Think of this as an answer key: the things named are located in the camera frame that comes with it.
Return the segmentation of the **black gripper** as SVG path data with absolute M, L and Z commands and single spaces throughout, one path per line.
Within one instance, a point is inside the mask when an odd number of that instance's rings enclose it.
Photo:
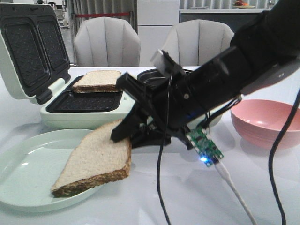
M 163 130 L 153 124 L 143 124 L 150 115 L 151 101 L 161 118 L 168 112 L 168 119 L 163 121 L 167 122 L 171 133 L 182 132 L 189 122 L 237 97 L 253 80 L 254 68 L 251 55 L 232 46 L 178 80 L 172 87 L 154 90 L 153 94 L 151 88 L 129 73 L 124 73 L 117 79 L 116 87 L 127 93 L 135 103 L 112 130 L 111 140 L 119 142 L 131 136 L 132 148 L 161 143 L 169 145 L 170 135 L 164 136 Z

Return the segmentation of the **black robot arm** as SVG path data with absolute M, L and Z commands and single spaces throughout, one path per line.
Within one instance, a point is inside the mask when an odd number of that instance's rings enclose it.
M 186 74 L 160 50 L 155 67 L 166 77 L 155 88 L 123 74 L 116 86 L 135 104 L 112 130 L 114 142 L 130 138 L 133 147 L 180 139 L 188 149 L 187 124 L 240 95 L 273 85 L 300 66 L 300 3 L 281 0 L 234 34 L 230 47 Z

